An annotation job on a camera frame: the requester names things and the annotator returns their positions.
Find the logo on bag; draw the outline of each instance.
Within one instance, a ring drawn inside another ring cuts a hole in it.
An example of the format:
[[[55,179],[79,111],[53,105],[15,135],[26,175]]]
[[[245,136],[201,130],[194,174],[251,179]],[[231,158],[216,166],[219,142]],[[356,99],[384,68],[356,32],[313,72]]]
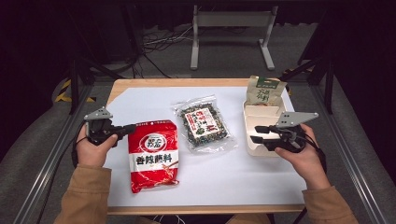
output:
[[[150,133],[140,140],[139,145],[147,152],[162,151],[166,148],[166,138],[159,133]]]

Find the person's hand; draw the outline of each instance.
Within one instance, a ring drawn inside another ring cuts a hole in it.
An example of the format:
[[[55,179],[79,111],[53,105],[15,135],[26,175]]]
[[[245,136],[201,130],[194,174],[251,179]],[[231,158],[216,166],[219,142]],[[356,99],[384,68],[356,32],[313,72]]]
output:
[[[99,146],[92,144],[86,137],[86,127],[83,125],[78,134],[77,142],[79,142],[76,145],[78,163],[95,167],[103,167],[106,161],[107,152],[117,142],[117,135],[111,135]]]
[[[312,128],[305,124],[301,124],[301,127],[317,144]],[[300,153],[292,153],[280,147],[277,147],[275,152],[293,165],[296,172],[305,180],[307,189],[326,189],[331,186],[318,153],[311,145],[306,144]]]

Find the clear plastic bag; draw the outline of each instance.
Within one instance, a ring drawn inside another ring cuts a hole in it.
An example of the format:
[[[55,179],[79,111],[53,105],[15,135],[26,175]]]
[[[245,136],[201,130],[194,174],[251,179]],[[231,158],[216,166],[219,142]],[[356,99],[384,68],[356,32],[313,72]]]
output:
[[[178,103],[174,109],[191,152],[214,153],[237,147],[216,106],[215,95]]]

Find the brown sleeve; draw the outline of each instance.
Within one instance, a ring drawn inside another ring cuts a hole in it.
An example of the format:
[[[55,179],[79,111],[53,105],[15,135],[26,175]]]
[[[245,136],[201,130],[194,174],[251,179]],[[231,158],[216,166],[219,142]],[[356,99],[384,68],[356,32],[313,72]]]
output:
[[[358,223],[349,205],[335,187],[304,190],[303,195],[312,223]]]
[[[62,197],[55,223],[106,223],[111,170],[78,165]]]

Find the metal frame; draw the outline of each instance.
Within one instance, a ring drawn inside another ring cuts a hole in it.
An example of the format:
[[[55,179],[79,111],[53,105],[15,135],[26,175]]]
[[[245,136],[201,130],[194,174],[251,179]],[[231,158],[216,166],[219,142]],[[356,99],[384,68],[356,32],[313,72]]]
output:
[[[357,192],[361,196],[361,201],[364,204],[364,207],[367,210],[367,214],[369,215],[371,221],[373,223],[389,223],[383,212],[378,206],[373,193],[370,191],[370,187],[364,178],[359,165],[356,163],[353,154],[347,145],[347,140],[344,138],[340,128],[337,125],[337,121],[335,121],[334,117],[330,113],[326,113],[327,110],[326,105],[323,104],[323,94],[320,90],[319,86],[311,86],[311,91],[317,99],[318,105],[320,109],[323,111],[323,117],[326,119],[327,123],[332,129],[332,134],[335,136],[335,139],[338,144],[338,151],[344,164],[349,172],[349,175],[353,181],[353,184],[356,187]]]
[[[79,97],[80,102],[84,102],[88,98],[91,92],[92,86],[84,86]],[[56,169],[56,162],[61,159],[63,150],[67,146],[67,136],[72,131],[73,125],[77,123],[78,119],[81,118],[80,112],[84,104],[78,104],[74,114],[69,115],[64,126],[62,127],[61,133],[55,142],[43,168],[38,173],[35,183],[31,187],[31,190],[26,197],[19,213],[14,219],[15,224],[28,223],[31,215],[35,211],[35,207],[40,200],[40,197],[46,188],[50,178],[54,175]]]
[[[199,39],[198,27],[214,27],[214,26],[253,26],[266,27],[264,39],[259,39],[262,56],[269,70],[274,70],[275,66],[268,50],[268,41],[276,18],[277,7],[273,7],[272,11],[199,11],[194,6],[192,29],[193,41],[191,52],[191,70],[198,69]]]

